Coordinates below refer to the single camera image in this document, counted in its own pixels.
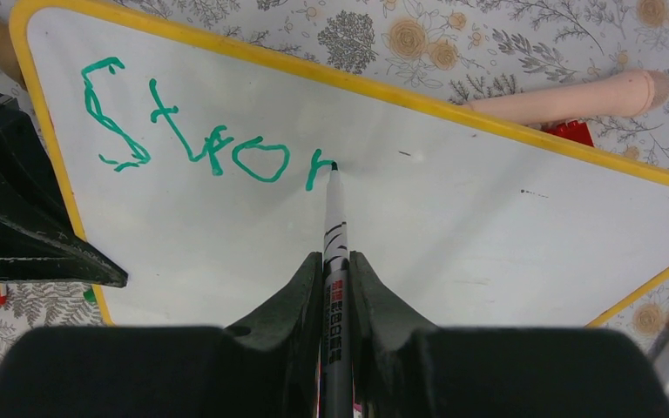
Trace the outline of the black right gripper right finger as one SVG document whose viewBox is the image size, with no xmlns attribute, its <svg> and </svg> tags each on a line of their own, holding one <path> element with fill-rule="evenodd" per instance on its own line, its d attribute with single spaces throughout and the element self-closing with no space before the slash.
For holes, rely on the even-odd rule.
<svg viewBox="0 0 669 418">
<path fill-rule="evenodd" d="M 604 328 L 439 327 L 350 256 L 356 398 L 374 417 L 669 417 L 651 362 Z"/>
</svg>

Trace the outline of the green capped whiteboard marker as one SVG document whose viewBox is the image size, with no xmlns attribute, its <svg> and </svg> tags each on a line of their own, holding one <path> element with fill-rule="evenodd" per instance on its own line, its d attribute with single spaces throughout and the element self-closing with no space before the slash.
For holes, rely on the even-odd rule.
<svg viewBox="0 0 669 418">
<path fill-rule="evenodd" d="M 335 162 L 331 164 L 326 190 L 323 244 L 320 416 L 352 417 L 354 407 L 349 342 L 349 251 L 341 172 Z"/>
</svg>

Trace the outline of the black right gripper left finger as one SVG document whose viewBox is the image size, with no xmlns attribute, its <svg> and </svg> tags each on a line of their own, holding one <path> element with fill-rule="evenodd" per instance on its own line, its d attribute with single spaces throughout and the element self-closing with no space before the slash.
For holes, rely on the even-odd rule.
<svg viewBox="0 0 669 418">
<path fill-rule="evenodd" d="M 0 363 L 0 417 L 311 417 L 321 255 L 219 327 L 40 327 Z"/>
</svg>

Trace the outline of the red plastic frame box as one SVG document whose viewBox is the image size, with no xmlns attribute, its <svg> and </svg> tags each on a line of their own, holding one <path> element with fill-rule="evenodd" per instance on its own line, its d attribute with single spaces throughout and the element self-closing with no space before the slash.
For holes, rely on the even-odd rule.
<svg viewBox="0 0 669 418">
<path fill-rule="evenodd" d="M 571 120 L 554 125 L 547 125 L 542 128 L 542 131 L 582 145 L 588 145 L 590 147 L 594 146 L 591 133 L 585 122 Z"/>
</svg>

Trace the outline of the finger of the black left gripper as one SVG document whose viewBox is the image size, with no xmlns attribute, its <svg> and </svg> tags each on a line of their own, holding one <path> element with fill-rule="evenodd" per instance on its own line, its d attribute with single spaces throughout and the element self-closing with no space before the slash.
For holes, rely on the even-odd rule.
<svg viewBox="0 0 669 418">
<path fill-rule="evenodd" d="M 125 287 L 128 274 L 74 233 L 30 117 L 0 95 L 0 282 L 38 281 Z"/>
</svg>

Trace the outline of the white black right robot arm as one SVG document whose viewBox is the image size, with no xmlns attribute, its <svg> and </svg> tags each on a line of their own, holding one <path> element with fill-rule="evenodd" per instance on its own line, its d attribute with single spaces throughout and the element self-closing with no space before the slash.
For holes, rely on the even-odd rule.
<svg viewBox="0 0 669 418">
<path fill-rule="evenodd" d="M 102 323 L 94 292 L 87 285 L 11 285 L 7 304 L 0 308 L 0 362 L 10 346 L 35 327 Z M 669 385 L 669 279 L 604 320 L 602 326 L 627 334 Z"/>
</svg>

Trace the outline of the floral patterned table mat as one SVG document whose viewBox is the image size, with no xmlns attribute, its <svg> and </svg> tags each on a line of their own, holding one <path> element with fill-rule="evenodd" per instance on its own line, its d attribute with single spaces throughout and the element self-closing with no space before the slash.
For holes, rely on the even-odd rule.
<svg viewBox="0 0 669 418">
<path fill-rule="evenodd" d="M 112 2 L 455 105 L 633 68 L 669 76 L 669 1 Z M 420 35 L 452 46 L 417 59 Z M 597 148 L 669 170 L 669 99 L 586 121 Z"/>
</svg>

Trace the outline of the pink peach cylinder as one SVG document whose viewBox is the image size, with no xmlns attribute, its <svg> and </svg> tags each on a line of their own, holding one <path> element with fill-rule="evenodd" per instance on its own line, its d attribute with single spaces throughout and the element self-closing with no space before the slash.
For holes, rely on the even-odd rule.
<svg viewBox="0 0 669 418">
<path fill-rule="evenodd" d="M 585 84 L 472 100 L 464 106 L 519 125 L 536 125 L 578 118 L 635 118 L 668 98 L 668 75 L 634 70 Z"/>
</svg>

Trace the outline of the green marker cap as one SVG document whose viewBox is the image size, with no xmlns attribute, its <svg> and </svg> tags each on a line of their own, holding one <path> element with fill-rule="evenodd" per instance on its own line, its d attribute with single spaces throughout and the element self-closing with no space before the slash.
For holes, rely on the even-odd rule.
<svg viewBox="0 0 669 418">
<path fill-rule="evenodd" d="M 92 287 L 83 292 L 84 300 L 91 304 L 97 304 L 97 297 Z"/>
</svg>

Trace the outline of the yellow framed whiteboard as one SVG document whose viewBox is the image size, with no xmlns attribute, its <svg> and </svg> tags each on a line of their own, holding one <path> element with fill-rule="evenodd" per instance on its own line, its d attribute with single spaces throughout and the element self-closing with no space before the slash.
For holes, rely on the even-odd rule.
<svg viewBox="0 0 669 418">
<path fill-rule="evenodd" d="M 348 245 L 442 325 L 583 326 L 669 277 L 669 171 L 103 1 L 10 30 L 116 325 L 227 325 Z"/>
</svg>

